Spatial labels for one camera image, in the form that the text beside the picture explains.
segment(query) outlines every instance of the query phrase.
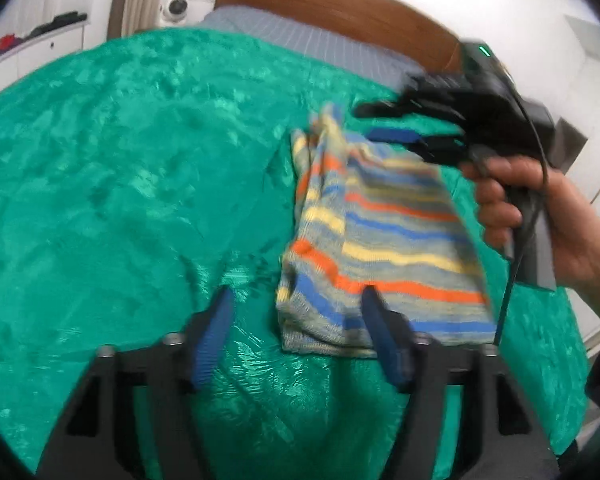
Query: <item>human hand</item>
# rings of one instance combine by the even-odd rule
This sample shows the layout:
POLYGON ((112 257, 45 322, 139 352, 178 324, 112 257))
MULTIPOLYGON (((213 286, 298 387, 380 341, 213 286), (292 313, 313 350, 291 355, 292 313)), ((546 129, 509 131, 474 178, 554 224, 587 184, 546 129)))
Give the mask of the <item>human hand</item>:
MULTIPOLYGON (((484 240, 501 250, 522 214, 506 202, 503 185, 540 190, 542 167, 526 156, 492 157, 486 161, 491 178, 482 178, 471 163, 462 173, 476 183, 478 220, 485 226, 484 240)), ((554 251, 555 277, 560 285, 576 290, 596 281, 600 272, 600 218, 578 189, 559 171, 549 169, 546 211, 554 251)))

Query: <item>security camera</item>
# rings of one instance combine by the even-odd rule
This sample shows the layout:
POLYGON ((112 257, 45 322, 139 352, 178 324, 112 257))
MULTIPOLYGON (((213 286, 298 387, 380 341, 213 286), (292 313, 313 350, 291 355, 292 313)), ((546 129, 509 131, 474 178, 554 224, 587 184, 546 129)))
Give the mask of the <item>security camera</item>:
POLYGON ((168 22, 178 23, 187 17, 187 7, 189 4, 186 0, 169 0, 169 3, 162 9, 162 13, 168 22))

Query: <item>gray bed sheet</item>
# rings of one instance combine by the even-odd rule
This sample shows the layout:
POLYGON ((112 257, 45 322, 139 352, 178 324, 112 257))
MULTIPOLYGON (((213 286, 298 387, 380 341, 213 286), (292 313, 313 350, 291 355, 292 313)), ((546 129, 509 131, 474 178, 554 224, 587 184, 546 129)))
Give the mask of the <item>gray bed sheet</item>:
POLYGON ((252 7, 221 7, 210 12, 198 27, 248 34, 396 91, 402 89, 409 76, 424 72, 413 59, 393 50, 351 40, 335 32, 252 7))

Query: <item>metal bolt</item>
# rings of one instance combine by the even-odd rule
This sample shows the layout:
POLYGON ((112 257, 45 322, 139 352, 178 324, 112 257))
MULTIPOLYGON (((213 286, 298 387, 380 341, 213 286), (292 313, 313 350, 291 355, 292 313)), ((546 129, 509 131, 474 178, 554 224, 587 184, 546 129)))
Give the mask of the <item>metal bolt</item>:
POLYGON ((96 351, 98 357, 113 357, 116 354, 116 347, 113 345, 102 345, 96 351))
POLYGON ((482 347, 482 352, 487 357, 496 357, 498 355, 498 347, 496 345, 492 345, 491 343, 487 343, 482 347))
POLYGON ((416 345, 428 345, 431 343, 431 338, 429 337, 429 334, 416 332, 413 335, 413 342, 416 343, 416 345))
POLYGON ((162 338, 165 345, 181 345, 184 343, 184 336, 180 332, 170 332, 162 338))

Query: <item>bed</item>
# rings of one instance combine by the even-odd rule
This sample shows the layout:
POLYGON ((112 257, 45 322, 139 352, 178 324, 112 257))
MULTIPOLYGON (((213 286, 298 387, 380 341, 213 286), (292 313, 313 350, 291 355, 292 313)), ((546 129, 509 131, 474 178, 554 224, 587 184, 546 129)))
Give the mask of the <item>bed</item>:
MULTIPOLYGON (((192 404, 217 478, 379 478, 405 399, 378 363, 280 350, 288 131, 326 101, 350 110, 421 70, 458 68, 458 39, 395 0, 216 0, 199 28, 112 41, 1 94, 0 431, 16 453, 35 468, 96 346, 150 344, 227 283, 235 324, 192 404)), ((345 117, 363 133, 379 123, 450 127, 345 117)), ((506 266, 480 241, 470 184, 443 177, 498 304, 506 266)), ((587 373, 564 291, 518 288, 502 352, 563 452, 587 373)), ((460 400, 450 388, 436 478, 450 470, 460 400)))

